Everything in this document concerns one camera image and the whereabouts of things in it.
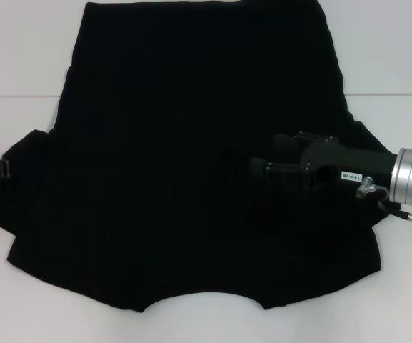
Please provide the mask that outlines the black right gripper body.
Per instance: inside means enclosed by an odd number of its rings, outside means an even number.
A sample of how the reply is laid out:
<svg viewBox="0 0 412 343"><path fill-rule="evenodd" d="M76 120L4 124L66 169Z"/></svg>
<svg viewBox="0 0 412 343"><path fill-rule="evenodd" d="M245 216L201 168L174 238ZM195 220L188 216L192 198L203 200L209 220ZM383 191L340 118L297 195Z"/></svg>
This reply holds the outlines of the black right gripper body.
<svg viewBox="0 0 412 343"><path fill-rule="evenodd" d="M396 155L344 146L334 137L313 140L303 150L299 163L305 189L325 184L355 186L361 193L390 192Z"/></svg>

